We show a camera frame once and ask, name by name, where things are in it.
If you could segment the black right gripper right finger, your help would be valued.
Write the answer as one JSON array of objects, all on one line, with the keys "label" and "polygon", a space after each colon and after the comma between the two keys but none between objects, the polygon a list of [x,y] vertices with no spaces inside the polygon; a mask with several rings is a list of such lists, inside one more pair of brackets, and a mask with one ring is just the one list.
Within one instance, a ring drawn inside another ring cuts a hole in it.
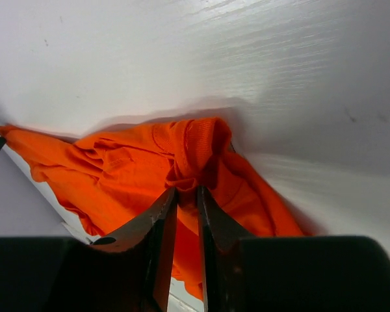
[{"label": "black right gripper right finger", "polygon": [[390,311],[390,259],[364,236],[260,238],[197,191],[206,311]]}]

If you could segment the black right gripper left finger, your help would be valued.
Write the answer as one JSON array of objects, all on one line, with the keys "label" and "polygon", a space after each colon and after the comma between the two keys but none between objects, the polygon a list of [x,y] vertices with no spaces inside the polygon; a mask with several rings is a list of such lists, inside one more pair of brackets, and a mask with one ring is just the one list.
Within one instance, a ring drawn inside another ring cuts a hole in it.
[{"label": "black right gripper left finger", "polygon": [[85,244],[71,237],[0,237],[0,311],[166,311],[177,190]]}]

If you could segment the orange t shirt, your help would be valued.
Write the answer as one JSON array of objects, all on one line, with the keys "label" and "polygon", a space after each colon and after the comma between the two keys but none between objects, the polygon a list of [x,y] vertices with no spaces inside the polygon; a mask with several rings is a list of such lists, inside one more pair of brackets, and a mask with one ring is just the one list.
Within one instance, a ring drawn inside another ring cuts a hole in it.
[{"label": "orange t shirt", "polygon": [[0,135],[75,213],[91,236],[104,236],[144,212],[166,189],[179,191],[172,275],[202,298],[196,189],[207,187],[219,206],[261,237],[302,235],[276,191],[231,148],[220,118],[147,123],[99,132],[74,143],[22,129]]}]

